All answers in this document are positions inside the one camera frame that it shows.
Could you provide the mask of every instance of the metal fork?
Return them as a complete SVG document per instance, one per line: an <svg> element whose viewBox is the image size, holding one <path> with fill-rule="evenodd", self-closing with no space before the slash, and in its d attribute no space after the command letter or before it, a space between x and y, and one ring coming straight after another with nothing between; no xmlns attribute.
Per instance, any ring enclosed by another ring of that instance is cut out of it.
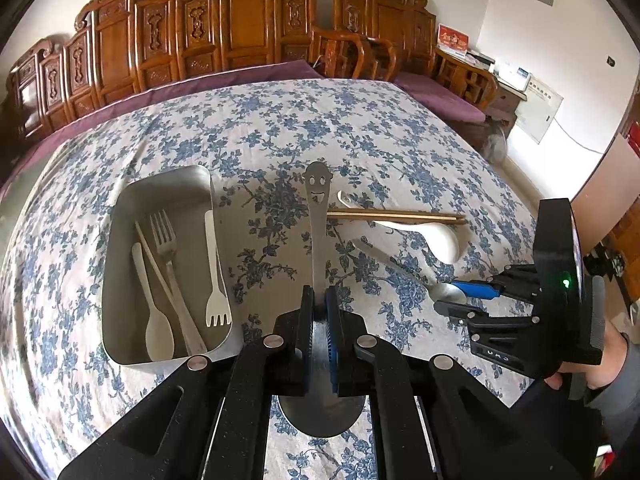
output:
<svg viewBox="0 0 640 480"><path fill-rule="evenodd" d="M169 222L169 217L164 209L153 213L150 216L151 229L156 242L156 250L158 255L164 260L166 265L166 275L169 278L169 288L174 296L175 312L180 321L182 337L190 355L204 354L207 352L207 346L202 340L198 327L193 322L193 318L184 303L184 298L180 292L178 281L175 278L173 258L178 248L178 241L175 237L174 228Z"/></svg>

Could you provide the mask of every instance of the carved wooden headboard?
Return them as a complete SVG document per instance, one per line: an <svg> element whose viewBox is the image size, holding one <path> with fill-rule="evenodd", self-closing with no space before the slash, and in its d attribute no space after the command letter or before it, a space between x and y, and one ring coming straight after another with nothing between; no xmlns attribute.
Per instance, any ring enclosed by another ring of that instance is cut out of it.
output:
<svg viewBox="0 0 640 480"><path fill-rule="evenodd" d="M3 104L33 144L126 96L233 68L308 59L316 0L91 0L65 44L13 65Z"/></svg>
<svg viewBox="0 0 640 480"><path fill-rule="evenodd" d="M334 0L334 29L390 40L405 50L405 69L425 72L433 60L436 17L427 0Z"/></svg>
<svg viewBox="0 0 640 480"><path fill-rule="evenodd" d="M493 74L436 47L436 17L427 0L334 0L334 29L350 30L402 49L402 70L434 78L453 94L485 110L498 85ZM374 51L377 57L380 44Z"/></svg>

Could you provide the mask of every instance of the cable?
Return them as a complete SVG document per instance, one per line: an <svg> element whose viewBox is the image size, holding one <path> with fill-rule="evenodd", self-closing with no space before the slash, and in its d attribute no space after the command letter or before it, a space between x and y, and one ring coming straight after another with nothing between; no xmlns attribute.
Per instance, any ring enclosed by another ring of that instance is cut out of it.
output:
<svg viewBox="0 0 640 480"><path fill-rule="evenodd" d="M566 130L562 127L562 124L560 124L560 123L558 122L558 120L557 120L555 117L553 118L553 120L556 122L556 124L557 124L558 126L560 126L560 129L561 129L562 131L564 131L564 134L565 134L567 137L569 137L573 142L575 142L578 146L580 146L581 148L583 148L583 149L587 150L588 152L591 152L591 153L597 153L598 155L604 155L604 152L598 152L597 150L592 150L591 148L587 148L585 145L583 145L583 144L581 144L580 142L578 142L577 140L575 140L571 135L569 135L569 134L566 132Z"/></svg>

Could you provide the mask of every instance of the human hand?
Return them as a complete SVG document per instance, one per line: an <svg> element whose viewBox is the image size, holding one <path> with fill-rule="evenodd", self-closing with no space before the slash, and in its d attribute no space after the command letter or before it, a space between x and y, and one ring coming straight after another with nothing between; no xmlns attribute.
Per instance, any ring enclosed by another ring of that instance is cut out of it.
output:
<svg viewBox="0 0 640 480"><path fill-rule="evenodd" d="M586 375L589 389L597 390L604 388L616 379L625 364L625 360L626 339L622 337L618 329L616 329L609 320L606 320L602 362L600 362L599 365L562 363L560 369L555 374L545 379L545 383L554 390L559 390L562 386L561 373L583 372Z"/></svg>

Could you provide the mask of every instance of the wooden chair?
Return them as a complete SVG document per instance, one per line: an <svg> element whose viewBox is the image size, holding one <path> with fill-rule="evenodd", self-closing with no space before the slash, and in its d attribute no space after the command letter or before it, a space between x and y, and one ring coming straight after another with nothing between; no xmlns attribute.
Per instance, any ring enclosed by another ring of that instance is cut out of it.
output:
<svg viewBox="0 0 640 480"><path fill-rule="evenodd" d="M309 61L325 77L376 79L378 62L366 38L312 27Z"/></svg>
<svg viewBox="0 0 640 480"><path fill-rule="evenodd" d="M315 19L316 0L91 0L66 43L42 39L14 63L0 135L23 152L130 95L248 66L322 55L326 76L375 77L366 42Z"/></svg>
<svg viewBox="0 0 640 480"><path fill-rule="evenodd" d="M495 77L436 48L436 16L425 9L427 1L334 0L334 29L369 38L386 80L400 71L433 78L484 110L497 91Z"/></svg>
<svg viewBox="0 0 640 480"><path fill-rule="evenodd" d="M6 102L0 106L0 118L0 186L2 186L24 150L17 133L17 121L13 117L13 109L7 107Z"/></svg>

